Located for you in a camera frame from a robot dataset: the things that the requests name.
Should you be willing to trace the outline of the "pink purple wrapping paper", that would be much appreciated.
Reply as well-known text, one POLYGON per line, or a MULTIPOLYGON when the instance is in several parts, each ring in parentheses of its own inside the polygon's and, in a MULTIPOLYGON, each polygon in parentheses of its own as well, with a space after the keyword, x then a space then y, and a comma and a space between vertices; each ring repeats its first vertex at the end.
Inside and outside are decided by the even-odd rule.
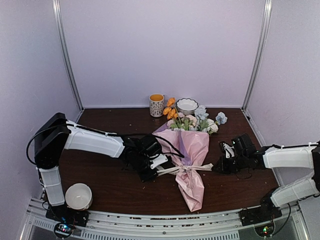
MULTIPOLYGON (((159 143, 163 153, 175 153, 176 150, 184 155, 183 158, 173 155, 173 167, 203 166, 209 151, 210 136, 201 131, 173 131, 164 126, 156 130, 154 135, 161 137, 159 143)), ((191 212, 202 208, 205 187, 198 170, 178 172, 175 176, 178 188, 191 212)))

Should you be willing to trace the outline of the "beige ribbon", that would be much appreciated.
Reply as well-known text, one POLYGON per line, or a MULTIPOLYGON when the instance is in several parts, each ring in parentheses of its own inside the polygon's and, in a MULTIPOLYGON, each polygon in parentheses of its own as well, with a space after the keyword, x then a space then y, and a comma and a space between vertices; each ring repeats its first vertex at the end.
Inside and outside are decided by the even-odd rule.
POLYGON ((212 163, 209 164, 205 164, 202 166, 196 166, 196 165, 178 165, 175 167, 171 167, 171 168, 167 168, 164 169, 161 166, 158 166, 158 169, 156 172, 158 174, 158 176, 162 176, 165 174, 171 174, 171 175, 176 175, 177 173, 181 172, 181 171, 212 171, 212 168, 214 167, 214 165, 212 163))

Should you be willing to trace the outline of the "orange fake flower stem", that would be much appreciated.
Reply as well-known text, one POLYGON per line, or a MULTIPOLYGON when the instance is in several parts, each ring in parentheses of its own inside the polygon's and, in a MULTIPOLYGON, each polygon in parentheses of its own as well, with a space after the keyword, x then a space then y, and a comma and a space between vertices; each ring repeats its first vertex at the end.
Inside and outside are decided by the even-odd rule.
POLYGON ((171 97, 167 100, 166 107, 163 110, 163 115, 167 118, 167 127, 170 128, 172 124, 181 124, 182 120, 179 116, 178 109, 176 107, 176 99, 171 97))

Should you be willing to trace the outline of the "pink fake flower stem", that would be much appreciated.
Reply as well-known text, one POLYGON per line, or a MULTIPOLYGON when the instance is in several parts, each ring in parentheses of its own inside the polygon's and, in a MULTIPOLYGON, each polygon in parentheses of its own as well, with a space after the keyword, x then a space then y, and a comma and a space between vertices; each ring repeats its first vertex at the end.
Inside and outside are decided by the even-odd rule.
POLYGON ((195 116, 178 112, 166 123, 166 126, 172 131, 196 131, 197 123, 195 116))

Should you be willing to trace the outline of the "patterned mug with orange inside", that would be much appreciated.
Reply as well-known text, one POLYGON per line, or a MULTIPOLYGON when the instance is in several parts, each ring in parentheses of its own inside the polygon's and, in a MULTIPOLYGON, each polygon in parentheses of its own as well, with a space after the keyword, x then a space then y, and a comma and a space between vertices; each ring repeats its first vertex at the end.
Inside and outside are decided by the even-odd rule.
POLYGON ((159 118, 163 115, 165 97, 162 94, 152 94, 149 97, 149 113, 152 117, 159 118))

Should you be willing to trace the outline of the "light blue fake flower stem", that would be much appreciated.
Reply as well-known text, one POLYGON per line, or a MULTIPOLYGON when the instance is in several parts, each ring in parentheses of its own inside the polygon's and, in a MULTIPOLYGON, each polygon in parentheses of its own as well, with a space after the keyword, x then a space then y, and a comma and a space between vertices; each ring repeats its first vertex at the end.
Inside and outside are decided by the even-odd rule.
POLYGON ((224 125, 228 120, 228 117, 222 111, 216 115, 215 120, 209 119, 209 114, 207 113, 207 109, 204 105, 198 106, 194 111, 194 115, 199 124, 202 124, 203 126, 205 124, 207 126, 224 125))

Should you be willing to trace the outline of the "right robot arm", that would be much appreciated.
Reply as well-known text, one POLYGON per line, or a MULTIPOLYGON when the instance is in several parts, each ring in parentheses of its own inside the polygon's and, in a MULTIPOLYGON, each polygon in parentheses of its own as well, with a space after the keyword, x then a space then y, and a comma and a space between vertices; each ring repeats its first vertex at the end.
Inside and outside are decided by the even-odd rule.
POLYGON ((212 168, 221 174, 237 174, 242 169, 274 172, 304 170, 286 185, 272 189, 256 210, 259 220, 268 220, 283 205, 320 194, 320 143, 301 145, 265 145, 257 149, 247 133, 236 136, 231 143, 220 142, 223 156, 212 168))

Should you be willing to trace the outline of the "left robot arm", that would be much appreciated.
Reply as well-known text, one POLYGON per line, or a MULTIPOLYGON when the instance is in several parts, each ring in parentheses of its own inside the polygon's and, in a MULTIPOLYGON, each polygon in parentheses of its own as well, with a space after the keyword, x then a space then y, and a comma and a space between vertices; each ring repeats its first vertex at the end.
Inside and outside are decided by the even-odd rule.
POLYGON ((153 133, 120 134, 105 132, 70 121, 64 113, 54 114, 29 140, 27 149, 34 145, 33 158, 42 180, 52 213, 61 222, 72 218, 66 207, 61 184, 59 161, 64 150, 79 150, 121 159, 137 172, 142 182, 154 180, 157 168, 184 155, 169 140, 153 133))

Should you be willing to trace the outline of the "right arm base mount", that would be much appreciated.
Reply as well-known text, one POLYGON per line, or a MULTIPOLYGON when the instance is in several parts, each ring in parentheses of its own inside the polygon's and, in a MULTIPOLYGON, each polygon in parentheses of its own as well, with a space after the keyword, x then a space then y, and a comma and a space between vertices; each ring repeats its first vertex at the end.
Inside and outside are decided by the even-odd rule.
POLYGON ((244 208, 239 212, 243 227, 253 226, 255 233, 262 238, 271 237, 276 232, 275 219, 282 217, 279 209, 271 212, 262 210, 262 207, 244 208))

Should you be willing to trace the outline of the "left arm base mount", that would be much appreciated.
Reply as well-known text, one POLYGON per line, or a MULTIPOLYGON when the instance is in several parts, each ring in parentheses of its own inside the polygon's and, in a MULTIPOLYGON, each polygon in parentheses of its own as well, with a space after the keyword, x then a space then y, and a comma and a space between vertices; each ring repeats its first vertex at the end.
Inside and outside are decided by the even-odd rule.
POLYGON ((89 212, 86 210, 78 211, 69 207, 63 208, 62 206, 57 206, 48 208, 45 217, 56 221, 53 233, 59 239, 66 239, 75 234, 79 230, 79 227, 87 226, 89 215, 89 212))

